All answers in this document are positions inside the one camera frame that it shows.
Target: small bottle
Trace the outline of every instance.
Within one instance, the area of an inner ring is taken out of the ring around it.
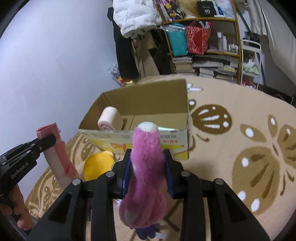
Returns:
[[[222,33],[217,32],[217,36],[218,36],[218,49],[219,49],[219,51],[223,51]]]
[[[227,51],[227,40],[226,40],[226,36],[223,36],[222,41],[223,41],[223,50],[224,51]]]

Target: box flap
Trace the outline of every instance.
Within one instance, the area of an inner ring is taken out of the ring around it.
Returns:
[[[186,80],[136,84],[104,93],[104,102],[121,115],[187,112]]]

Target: pink cylindrical object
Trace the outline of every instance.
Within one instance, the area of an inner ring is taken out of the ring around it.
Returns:
[[[70,182],[75,178],[80,178],[75,166],[70,162],[67,153],[65,142],[62,141],[59,134],[59,129],[56,123],[46,125],[39,128],[37,131],[38,139],[42,139],[49,134],[54,134],[56,144],[43,152],[44,157],[54,173],[57,182],[65,189]]]

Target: human hand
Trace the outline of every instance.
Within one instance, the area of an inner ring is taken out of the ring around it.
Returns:
[[[17,221],[18,227],[24,230],[32,228],[33,221],[31,215],[29,214],[29,210],[25,205],[24,197],[20,192],[18,185],[16,185],[12,190],[11,199],[14,204],[14,214],[20,215],[20,219]],[[0,211],[4,216],[9,216],[12,214],[12,209],[4,204],[0,204]]]

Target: wooden shelf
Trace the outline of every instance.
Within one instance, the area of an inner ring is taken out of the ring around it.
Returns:
[[[215,50],[207,50],[206,53],[227,55],[227,56],[237,57],[237,58],[239,57],[239,54],[237,54],[237,53],[228,53],[228,52],[221,52],[221,51],[215,51]]]
[[[170,23],[178,23],[178,22],[184,22],[184,21],[195,21],[195,20],[208,20],[208,21],[226,21],[226,22],[236,22],[235,19],[232,18],[219,18],[219,17],[196,17],[196,18],[181,18],[177,19],[175,21],[168,21],[168,22],[163,22],[163,25],[170,24]]]

